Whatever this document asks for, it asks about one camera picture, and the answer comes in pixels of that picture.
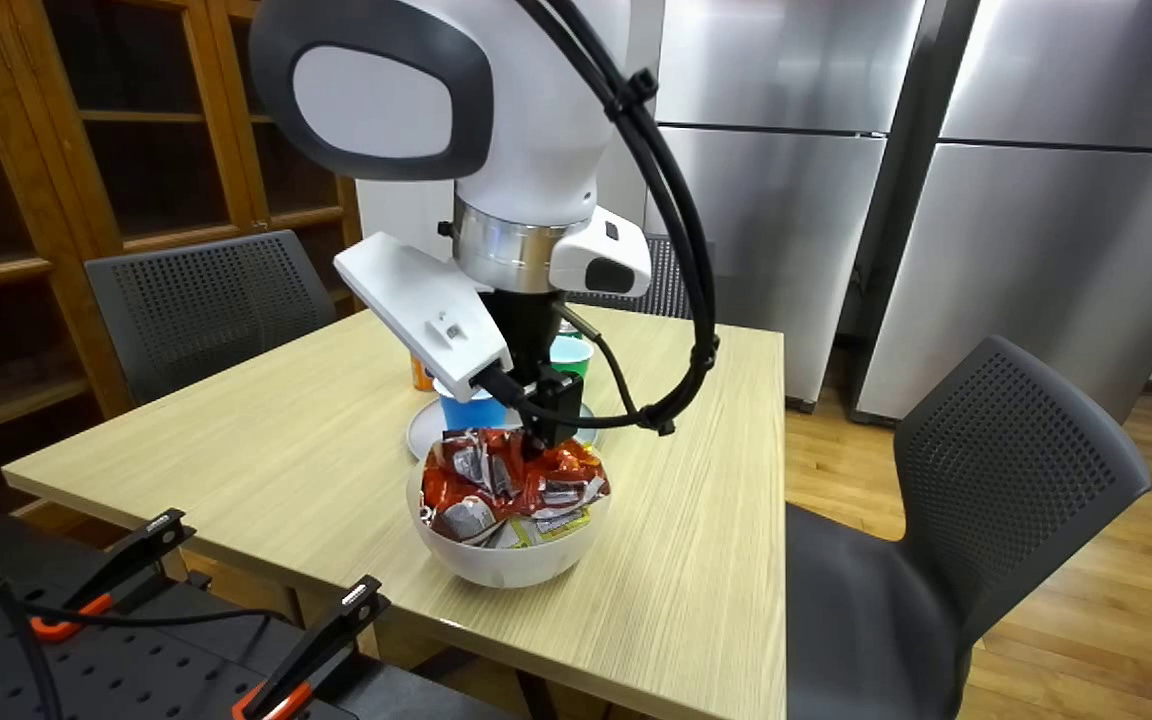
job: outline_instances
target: refrigerator door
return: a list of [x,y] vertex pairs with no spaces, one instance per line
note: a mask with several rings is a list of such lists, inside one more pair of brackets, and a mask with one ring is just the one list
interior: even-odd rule
[[981,0],[938,137],[1152,148],[1152,0]]
[[786,335],[783,392],[817,405],[883,139],[668,130],[711,254],[720,322]]
[[1152,373],[1152,157],[937,148],[854,413],[901,420],[988,332],[1133,413]]
[[919,0],[668,0],[664,123],[888,134]]

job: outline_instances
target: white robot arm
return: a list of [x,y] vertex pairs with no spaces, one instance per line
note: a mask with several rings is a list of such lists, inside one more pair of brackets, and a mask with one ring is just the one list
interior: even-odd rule
[[[555,292],[640,295],[650,282],[645,234],[596,207],[606,117],[620,130],[647,123],[622,81],[601,73],[622,44],[626,0],[579,0],[579,13],[573,0],[259,6],[253,81],[299,154],[343,175],[457,179],[457,267],[390,237],[369,237],[335,258],[341,277],[457,396],[469,396],[487,370],[535,381],[555,329]],[[691,207],[664,212],[673,230],[688,216],[698,230]],[[691,364],[711,364],[703,242],[679,262],[698,266]],[[703,370],[688,376],[657,420],[694,396]]]

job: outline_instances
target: orange clamp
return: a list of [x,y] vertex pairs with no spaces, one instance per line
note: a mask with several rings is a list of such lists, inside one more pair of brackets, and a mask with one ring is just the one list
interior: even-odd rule
[[[259,697],[265,686],[246,689],[246,697],[238,697],[226,710],[226,720],[253,720],[246,710]],[[259,720],[294,720],[302,713],[302,706],[312,702],[312,686],[294,686],[278,706],[271,706]]]
[[[104,616],[104,613],[113,613],[113,594],[99,594],[99,598],[91,598],[91,602],[78,607],[78,616]],[[33,616],[27,630],[33,630],[33,636],[44,639],[44,645],[63,645],[63,639],[73,639],[84,624]]]

